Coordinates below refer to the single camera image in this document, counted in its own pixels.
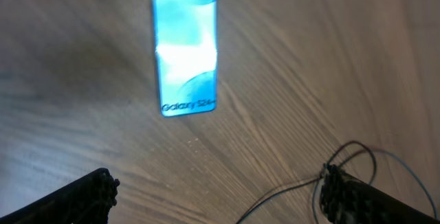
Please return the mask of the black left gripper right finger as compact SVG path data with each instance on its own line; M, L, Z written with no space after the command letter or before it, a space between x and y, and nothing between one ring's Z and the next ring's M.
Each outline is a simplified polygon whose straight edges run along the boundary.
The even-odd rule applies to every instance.
M319 206L330 223L439 224L424 214L339 169L326 165Z

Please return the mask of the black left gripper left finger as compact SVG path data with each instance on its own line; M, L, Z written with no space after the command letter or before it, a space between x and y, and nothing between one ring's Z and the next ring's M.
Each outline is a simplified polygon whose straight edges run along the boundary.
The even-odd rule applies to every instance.
M1 218L1 224L107 224L120 180L99 168Z

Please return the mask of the blue screen Galaxy smartphone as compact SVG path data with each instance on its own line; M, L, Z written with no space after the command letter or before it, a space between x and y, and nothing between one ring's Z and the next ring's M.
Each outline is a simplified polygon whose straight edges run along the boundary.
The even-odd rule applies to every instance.
M160 112L213 111L217 101L217 0L151 0Z

